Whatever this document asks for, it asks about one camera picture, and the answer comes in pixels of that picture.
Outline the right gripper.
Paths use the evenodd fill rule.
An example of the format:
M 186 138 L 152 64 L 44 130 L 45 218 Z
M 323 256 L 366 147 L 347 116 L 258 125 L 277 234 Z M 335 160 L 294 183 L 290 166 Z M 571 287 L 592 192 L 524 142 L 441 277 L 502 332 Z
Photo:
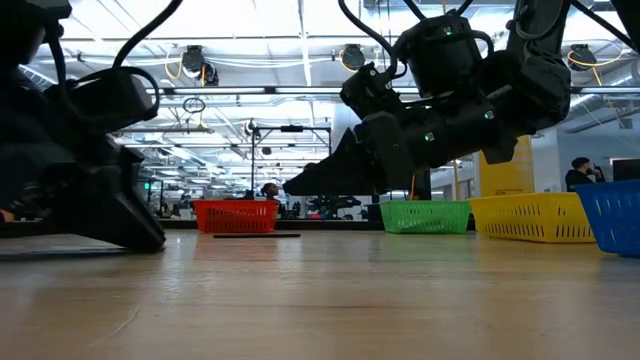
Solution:
M 367 195 L 361 158 L 363 146 L 384 188 L 399 188 L 410 177 L 480 149 L 480 104 L 461 102 L 433 107 L 402 104 L 367 105 L 357 112 L 357 142 L 347 129 L 335 151 L 319 163 L 307 164 L 286 181 L 294 196 Z

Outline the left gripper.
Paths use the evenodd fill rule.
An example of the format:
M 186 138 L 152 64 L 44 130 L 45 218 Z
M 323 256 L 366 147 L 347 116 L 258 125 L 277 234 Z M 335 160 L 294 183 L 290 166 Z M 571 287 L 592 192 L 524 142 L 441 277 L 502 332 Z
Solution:
M 110 135 L 71 144 L 0 137 L 0 211 L 134 252 L 160 252 L 164 230 L 136 191 L 141 162 Z

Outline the long dark packet white end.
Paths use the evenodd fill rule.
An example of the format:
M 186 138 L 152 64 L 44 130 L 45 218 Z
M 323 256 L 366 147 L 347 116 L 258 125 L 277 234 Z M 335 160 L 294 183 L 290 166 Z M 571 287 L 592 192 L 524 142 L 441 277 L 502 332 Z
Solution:
M 48 261 L 131 255 L 124 248 L 49 248 L 0 251 L 0 262 Z

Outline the black comb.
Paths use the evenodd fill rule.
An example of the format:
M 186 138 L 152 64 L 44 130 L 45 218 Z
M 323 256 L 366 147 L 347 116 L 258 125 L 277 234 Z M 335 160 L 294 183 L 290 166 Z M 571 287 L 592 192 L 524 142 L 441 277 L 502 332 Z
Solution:
M 230 234 L 214 234 L 213 238 L 219 239 L 251 239 L 251 238 L 300 238 L 299 233 L 230 233 Z

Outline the white building column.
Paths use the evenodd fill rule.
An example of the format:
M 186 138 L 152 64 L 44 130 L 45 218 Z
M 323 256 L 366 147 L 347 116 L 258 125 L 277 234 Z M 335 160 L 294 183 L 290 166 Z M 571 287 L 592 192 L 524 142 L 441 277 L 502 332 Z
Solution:
M 334 115 L 331 120 L 331 145 L 335 151 L 347 130 L 361 123 L 361 118 L 347 105 L 334 104 Z

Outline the black background robot rig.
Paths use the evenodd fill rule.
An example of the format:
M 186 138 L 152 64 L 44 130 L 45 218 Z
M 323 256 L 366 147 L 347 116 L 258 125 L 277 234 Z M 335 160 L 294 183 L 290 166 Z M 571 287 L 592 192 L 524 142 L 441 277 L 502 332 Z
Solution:
M 317 163 L 330 155 L 332 130 L 327 126 L 301 124 L 246 126 L 249 152 L 249 189 L 257 196 L 264 182 L 282 185 L 300 173 L 308 163 Z

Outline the large black screen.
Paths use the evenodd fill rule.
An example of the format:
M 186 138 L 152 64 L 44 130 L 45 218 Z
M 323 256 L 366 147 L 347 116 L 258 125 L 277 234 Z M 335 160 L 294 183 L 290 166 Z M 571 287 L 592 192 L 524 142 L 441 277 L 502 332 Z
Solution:
M 412 200 L 431 200 L 431 172 L 429 169 L 417 172 L 413 176 L 411 187 Z

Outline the green plastic basket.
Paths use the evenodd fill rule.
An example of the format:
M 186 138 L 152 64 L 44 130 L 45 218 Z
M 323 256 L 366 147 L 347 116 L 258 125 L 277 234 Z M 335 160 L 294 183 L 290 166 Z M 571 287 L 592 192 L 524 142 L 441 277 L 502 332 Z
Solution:
M 468 201 L 388 201 L 380 204 L 386 232 L 395 234 L 462 234 L 467 231 Z

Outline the red plastic basket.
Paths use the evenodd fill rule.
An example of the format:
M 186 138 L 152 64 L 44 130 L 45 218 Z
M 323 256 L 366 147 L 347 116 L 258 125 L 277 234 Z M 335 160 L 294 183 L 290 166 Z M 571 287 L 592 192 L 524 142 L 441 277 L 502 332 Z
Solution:
M 279 203 L 273 200 L 197 200 L 193 202 L 198 229 L 204 233 L 271 233 Z

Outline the yellow plastic basket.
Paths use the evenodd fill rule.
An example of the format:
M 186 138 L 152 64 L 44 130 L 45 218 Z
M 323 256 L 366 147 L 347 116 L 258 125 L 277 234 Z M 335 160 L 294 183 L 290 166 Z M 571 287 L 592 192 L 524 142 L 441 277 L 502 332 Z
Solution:
M 576 193 L 530 193 L 470 200 L 476 231 L 538 243 L 594 243 Z

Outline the blue plastic basket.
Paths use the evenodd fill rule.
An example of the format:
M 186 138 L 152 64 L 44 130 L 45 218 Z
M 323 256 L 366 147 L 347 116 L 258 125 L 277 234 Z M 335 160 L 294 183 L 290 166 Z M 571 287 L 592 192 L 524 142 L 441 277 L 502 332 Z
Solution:
M 599 249 L 640 258 L 640 180 L 577 185 Z

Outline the black desk monitor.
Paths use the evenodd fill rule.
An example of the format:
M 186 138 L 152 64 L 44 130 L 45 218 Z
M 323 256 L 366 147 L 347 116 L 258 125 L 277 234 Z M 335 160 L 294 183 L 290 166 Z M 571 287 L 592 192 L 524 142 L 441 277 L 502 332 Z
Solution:
M 640 158 L 613 160 L 612 170 L 613 180 L 616 182 L 640 180 Z

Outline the black aluminium table frame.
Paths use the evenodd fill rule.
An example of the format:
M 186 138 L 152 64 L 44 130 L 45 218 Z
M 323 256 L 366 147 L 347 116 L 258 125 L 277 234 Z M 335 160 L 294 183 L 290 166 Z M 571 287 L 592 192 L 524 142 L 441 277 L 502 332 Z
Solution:
M 165 230 L 197 229 L 195 220 L 160 219 L 159 223 Z M 296 231 L 384 231 L 382 221 L 349 221 L 349 220 L 277 220 L 275 229 Z

